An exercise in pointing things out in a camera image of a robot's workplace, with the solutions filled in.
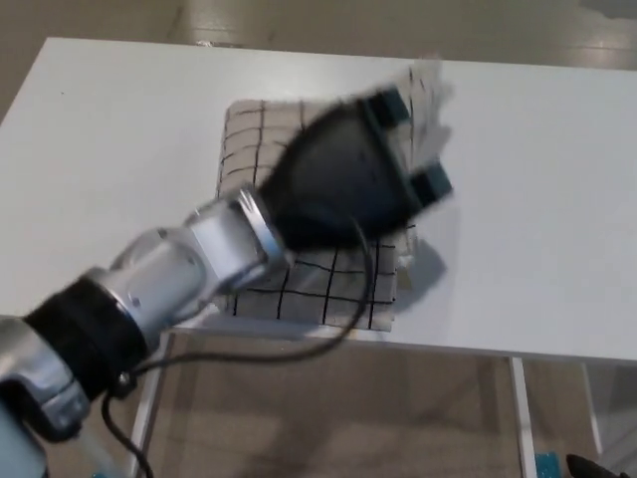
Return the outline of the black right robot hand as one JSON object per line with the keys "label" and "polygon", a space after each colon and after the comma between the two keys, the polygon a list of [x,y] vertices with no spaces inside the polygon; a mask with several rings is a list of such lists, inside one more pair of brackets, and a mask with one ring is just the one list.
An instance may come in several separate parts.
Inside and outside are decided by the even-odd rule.
{"label": "black right robot hand", "polygon": [[615,474],[596,462],[579,455],[567,454],[565,460],[572,478],[629,478],[625,472]]}

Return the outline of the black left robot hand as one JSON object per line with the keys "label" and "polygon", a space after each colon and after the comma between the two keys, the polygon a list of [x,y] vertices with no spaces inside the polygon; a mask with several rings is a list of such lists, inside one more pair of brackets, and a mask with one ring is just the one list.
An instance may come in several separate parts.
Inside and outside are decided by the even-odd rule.
{"label": "black left robot hand", "polygon": [[293,138],[259,187],[290,250],[382,239],[451,195],[439,162],[410,172],[391,145],[390,131],[410,120],[390,88],[328,109]]}

